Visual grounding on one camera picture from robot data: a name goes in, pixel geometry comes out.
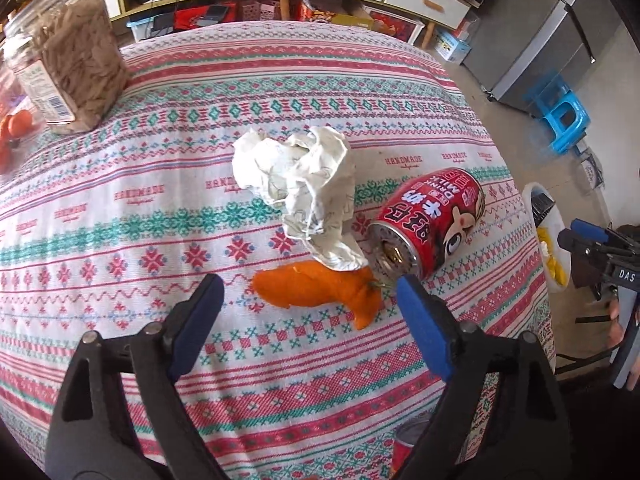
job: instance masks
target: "wooden cabinet leg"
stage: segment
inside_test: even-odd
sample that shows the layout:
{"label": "wooden cabinet leg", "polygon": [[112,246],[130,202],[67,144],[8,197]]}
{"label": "wooden cabinet leg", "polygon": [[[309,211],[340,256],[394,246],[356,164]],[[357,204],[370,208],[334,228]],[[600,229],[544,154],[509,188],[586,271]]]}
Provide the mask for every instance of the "wooden cabinet leg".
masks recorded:
{"label": "wooden cabinet leg", "polygon": [[280,16],[281,20],[288,22],[291,19],[291,10],[289,0],[280,0]]}
{"label": "wooden cabinet leg", "polygon": [[436,27],[436,24],[433,22],[429,22],[427,25],[427,30],[424,31],[424,38],[422,38],[421,49],[425,50],[429,46],[429,42],[433,37],[433,29]]}

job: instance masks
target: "refrigerator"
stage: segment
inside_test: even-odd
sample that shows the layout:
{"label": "refrigerator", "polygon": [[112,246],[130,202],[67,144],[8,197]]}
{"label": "refrigerator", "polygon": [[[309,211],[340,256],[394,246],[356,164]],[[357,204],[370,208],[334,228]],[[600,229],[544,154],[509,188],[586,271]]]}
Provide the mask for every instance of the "refrigerator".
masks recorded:
{"label": "refrigerator", "polygon": [[578,86],[621,23],[609,0],[490,0],[478,15],[463,64],[489,99],[534,117],[541,96]]}

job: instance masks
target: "drawer handle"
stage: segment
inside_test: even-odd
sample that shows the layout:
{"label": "drawer handle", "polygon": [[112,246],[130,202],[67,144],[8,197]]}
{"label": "drawer handle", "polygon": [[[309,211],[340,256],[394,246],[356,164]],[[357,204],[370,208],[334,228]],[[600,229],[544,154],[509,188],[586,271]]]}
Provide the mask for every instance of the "drawer handle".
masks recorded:
{"label": "drawer handle", "polygon": [[436,2],[432,2],[431,0],[423,0],[422,2],[430,9],[437,10],[438,12],[444,12],[444,7],[438,5]]}

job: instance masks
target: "patterned blanket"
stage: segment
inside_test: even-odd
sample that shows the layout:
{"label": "patterned blanket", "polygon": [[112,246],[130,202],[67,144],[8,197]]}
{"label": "patterned blanket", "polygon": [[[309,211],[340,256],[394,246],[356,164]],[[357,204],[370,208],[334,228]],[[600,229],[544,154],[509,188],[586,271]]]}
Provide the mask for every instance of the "patterned blanket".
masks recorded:
{"label": "patterned blanket", "polygon": [[[231,478],[387,478],[394,428],[437,402],[443,383],[392,295],[356,332],[340,304],[281,310],[252,290],[257,269],[308,254],[278,212],[236,186],[232,143],[250,126],[280,140],[324,124],[348,136],[365,251],[370,219],[404,179],[473,173],[484,218],[424,285],[490,333],[533,330],[553,357],[532,224],[487,130],[428,54],[357,28],[262,22],[148,40],[124,56],[130,84],[101,126],[38,136],[0,187],[0,416],[37,463],[82,333],[163,319],[206,272],[224,279],[225,305],[177,389]],[[124,385],[145,453],[162,460],[135,381]]]}

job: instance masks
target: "orange carrot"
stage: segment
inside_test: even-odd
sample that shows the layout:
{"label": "orange carrot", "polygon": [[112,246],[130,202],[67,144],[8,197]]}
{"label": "orange carrot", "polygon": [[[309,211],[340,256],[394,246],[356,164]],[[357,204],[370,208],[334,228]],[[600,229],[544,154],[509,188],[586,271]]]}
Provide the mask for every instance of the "orange carrot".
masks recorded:
{"label": "orange carrot", "polygon": [[331,270],[315,260],[259,270],[252,280],[255,291],[281,308],[318,306],[338,301],[354,315],[360,330],[368,326],[382,306],[380,288],[370,267],[359,270]]}

